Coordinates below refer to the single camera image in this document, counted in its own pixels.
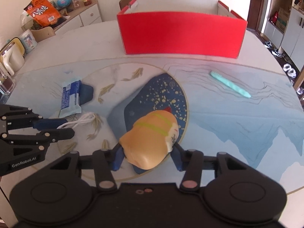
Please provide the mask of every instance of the mug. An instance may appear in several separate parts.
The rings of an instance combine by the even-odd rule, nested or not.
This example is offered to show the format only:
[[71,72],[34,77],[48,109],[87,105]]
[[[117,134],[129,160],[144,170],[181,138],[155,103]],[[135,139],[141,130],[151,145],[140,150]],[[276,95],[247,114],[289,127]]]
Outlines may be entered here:
[[26,54],[30,53],[38,44],[30,29],[27,29],[22,33],[21,36],[19,36],[19,39],[25,48]]

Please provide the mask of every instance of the shoe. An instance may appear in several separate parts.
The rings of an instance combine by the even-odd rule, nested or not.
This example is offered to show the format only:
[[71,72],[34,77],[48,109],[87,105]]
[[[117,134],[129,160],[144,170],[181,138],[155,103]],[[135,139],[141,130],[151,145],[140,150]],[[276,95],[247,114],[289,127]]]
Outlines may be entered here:
[[267,49],[273,49],[273,46],[272,46],[272,44],[271,44],[270,41],[266,41],[266,42],[264,43],[264,46],[265,46]]
[[297,94],[302,95],[304,93],[304,88],[299,87],[297,90]]
[[276,56],[276,57],[279,57],[279,58],[282,58],[282,57],[283,57],[282,54],[279,52],[278,49],[272,50],[271,53],[272,53],[274,56]]
[[284,66],[283,66],[283,70],[284,72],[288,71],[291,69],[291,65],[289,63],[285,63]]
[[287,71],[287,75],[291,78],[296,78],[297,72],[293,68],[291,68],[290,70]]

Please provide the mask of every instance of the fish painting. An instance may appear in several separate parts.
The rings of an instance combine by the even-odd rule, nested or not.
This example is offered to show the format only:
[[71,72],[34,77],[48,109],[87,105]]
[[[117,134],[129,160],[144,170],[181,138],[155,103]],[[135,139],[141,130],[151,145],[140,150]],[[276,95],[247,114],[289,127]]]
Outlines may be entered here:
[[135,72],[133,72],[132,77],[130,79],[124,78],[122,81],[131,81],[134,80],[143,74],[143,68],[138,68]]
[[104,139],[102,144],[101,144],[101,149],[108,149],[109,150],[110,149],[109,144],[110,144],[109,141]]
[[98,96],[98,102],[99,103],[103,103],[103,99],[101,98],[102,97],[102,95],[105,95],[106,93],[108,93],[108,92],[110,92],[111,91],[111,89],[113,88],[115,86],[115,84],[110,84],[110,85],[108,85],[108,86],[106,86],[106,87],[104,87],[104,88],[102,88],[101,90],[100,90],[100,93],[99,93],[99,96]]
[[77,142],[72,142],[71,144],[66,145],[65,149],[61,153],[66,154],[72,151],[76,146],[77,146]]
[[100,119],[100,117],[96,114],[94,120],[92,121],[92,125],[95,129],[93,134],[89,134],[87,136],[87,140],[93,140],[96,138],[96,136],[98,135],[100,129],[101,129],[101,124],[103,123],[103,121]]

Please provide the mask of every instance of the white container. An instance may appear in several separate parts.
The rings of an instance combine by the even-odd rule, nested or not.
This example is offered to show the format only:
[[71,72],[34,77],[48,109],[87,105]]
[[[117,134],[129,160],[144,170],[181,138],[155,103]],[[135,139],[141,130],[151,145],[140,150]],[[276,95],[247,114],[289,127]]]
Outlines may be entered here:
[[22,33],[21,36],[19,36],[19,39],[25,48],[26,54],[30,53],[38,44],[30,29],[27,29]]
[[2,53],[3,64],[10,75],[14,75],[24,65],[24,58],[14,42],[12,42]]

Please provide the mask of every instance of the cardboard box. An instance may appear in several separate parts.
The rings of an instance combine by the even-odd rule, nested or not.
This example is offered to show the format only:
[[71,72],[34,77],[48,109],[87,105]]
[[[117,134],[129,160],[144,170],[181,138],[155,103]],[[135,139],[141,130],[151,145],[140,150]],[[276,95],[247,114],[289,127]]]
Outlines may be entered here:
[[282,32],[284,33],[285,31],[285,28],[286,28],[286,25],[287,25],[287,22],[288,22],[288,19],[289,19],[289,12],[280,8],[279,10],[279,15],[278,15],[278,19],[277,19],[277,22],[276,22],[276,26],[282,30]]
[[219,0],[132,0],[117,20],[126,54],[237,58],[247,27]]

